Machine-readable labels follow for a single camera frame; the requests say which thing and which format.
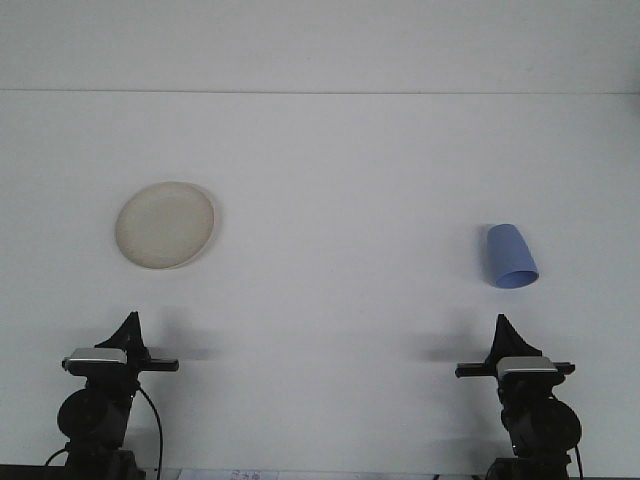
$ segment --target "black cable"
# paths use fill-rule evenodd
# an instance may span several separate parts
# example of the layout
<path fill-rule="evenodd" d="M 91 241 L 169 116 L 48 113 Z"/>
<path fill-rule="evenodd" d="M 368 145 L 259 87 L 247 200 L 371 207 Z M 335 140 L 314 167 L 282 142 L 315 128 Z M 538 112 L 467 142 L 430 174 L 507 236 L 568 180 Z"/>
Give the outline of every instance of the black cable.
<path fill-rule="evenodd" d="M 46 462 L 44 462 L 44 466 L 48 467 L 49 464 L 51 463 L 51 461 L 56 458 L 58 455 L 60 455 L 61 453 L 66 452 L 67 449 L 66 448 L 61 448 L 60 450 L 58 450 L 56 453 L 54 453 L 53 455 L 51 455 Z"/>
<path fill-rule="evenodd" d="M 578 471 L 580 472 L 580 480 L 584 480 L 584 472 L 582 471 L 582 459 L 580 458 L 580 449 L 576 445 L 576 463 L 578 464 Z"/>
<path fill-rule="evenodd" d="M 158 470 L 157 470 L 158 474 L 156 475 L 156 479 L 160 480 L 160 473 L 162 472 L 162 450 L 164 449 L 164 439 L 162 437 L 162 423 L 160 422 L 160 415 L 158 415 L 158 410 L 156 410 L 156 406 L 151 401 L 151 398 L 149 398 L 149 395 L 147 395 L 147 392 L 145 392 L 142 389 L 142 387 L 138 387 L 138 390 L 140 390 L 140 393 L 144 396 L 144 398 L 147 399 L 147 402 L 149 402 L 149 405 L 153 410 L 153 414 L 156 416 L 156 421 L 158 422 L 158 434 L 160 436 L 160 455 L 158 456 Z"/>

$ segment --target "plate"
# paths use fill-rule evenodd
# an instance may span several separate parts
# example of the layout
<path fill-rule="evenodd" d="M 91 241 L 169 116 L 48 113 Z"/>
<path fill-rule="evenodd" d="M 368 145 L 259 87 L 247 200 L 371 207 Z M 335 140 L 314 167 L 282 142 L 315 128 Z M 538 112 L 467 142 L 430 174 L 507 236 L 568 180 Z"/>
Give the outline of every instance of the plate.
<path fill-rule="evenodd" d="M 136 193 L 116 221 L 122 254 L 146 268 L 183 265 L 206 246 L 214 210 L 197 186 L 182 182 L 151 185 Z"/>

